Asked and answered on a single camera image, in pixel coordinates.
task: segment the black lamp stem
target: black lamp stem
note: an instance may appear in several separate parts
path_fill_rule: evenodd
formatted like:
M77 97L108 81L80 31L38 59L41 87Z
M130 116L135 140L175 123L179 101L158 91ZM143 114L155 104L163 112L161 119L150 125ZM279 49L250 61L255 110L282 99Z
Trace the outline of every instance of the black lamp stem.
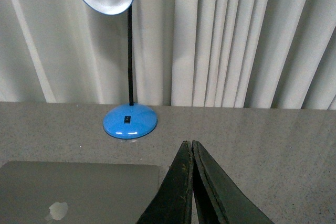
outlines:
M130 106L134 105L133 97L133 68L132 68L132 6L127 12L127 31L128 31L128 94Z

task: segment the granite countertop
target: granite countertop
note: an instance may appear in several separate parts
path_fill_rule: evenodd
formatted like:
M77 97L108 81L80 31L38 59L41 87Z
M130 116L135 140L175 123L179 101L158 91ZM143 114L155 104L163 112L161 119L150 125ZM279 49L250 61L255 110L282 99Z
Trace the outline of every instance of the granite countertop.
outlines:
M336 111L154 106L135 142L102 128L112 105L0 102L7 161L153 164L160 182L183 140L198 140L275 223L336 222Z

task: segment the white curtain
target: white curtain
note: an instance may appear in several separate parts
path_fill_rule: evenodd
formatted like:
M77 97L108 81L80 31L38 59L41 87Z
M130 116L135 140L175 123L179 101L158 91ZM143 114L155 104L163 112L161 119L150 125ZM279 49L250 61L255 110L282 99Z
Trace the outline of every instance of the white curtain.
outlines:
M135 0L136 100L336 109L336 0ZM126 13L0 0L0 100L128 101Z

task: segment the lamp switch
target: lamp switch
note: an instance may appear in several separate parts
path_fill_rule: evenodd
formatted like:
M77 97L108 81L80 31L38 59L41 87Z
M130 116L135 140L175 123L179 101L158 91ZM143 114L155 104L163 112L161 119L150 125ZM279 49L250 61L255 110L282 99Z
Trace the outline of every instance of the lamp switch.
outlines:
M131 123L131 116L130 115L125 116L124 123Z

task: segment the apple logo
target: apple logo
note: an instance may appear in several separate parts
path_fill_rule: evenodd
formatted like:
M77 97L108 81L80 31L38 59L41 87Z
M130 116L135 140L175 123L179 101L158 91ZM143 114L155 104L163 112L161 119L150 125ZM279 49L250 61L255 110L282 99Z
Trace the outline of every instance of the apple logo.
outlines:
M45 217L48 224L52 223L54 220L61 220L68 212L68 204L66 202L55 202L49 207L49 209L50 214Z

